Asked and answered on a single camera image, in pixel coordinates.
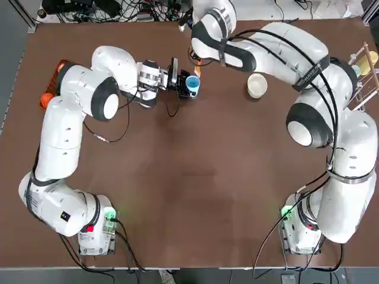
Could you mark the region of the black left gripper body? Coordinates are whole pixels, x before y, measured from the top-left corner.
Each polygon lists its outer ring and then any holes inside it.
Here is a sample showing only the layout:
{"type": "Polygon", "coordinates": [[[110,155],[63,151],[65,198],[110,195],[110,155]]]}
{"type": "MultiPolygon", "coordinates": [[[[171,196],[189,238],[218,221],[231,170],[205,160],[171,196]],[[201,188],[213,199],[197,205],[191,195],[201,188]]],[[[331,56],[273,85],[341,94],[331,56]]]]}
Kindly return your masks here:
{"type": "Polygon", "coordinates": [[[184,75],[178,75],[176,79],[169,78],[168,85],[166,88],[170,91],[184,92],[186,88],[185,86],[186,78],[187,77],[184,75]]]}

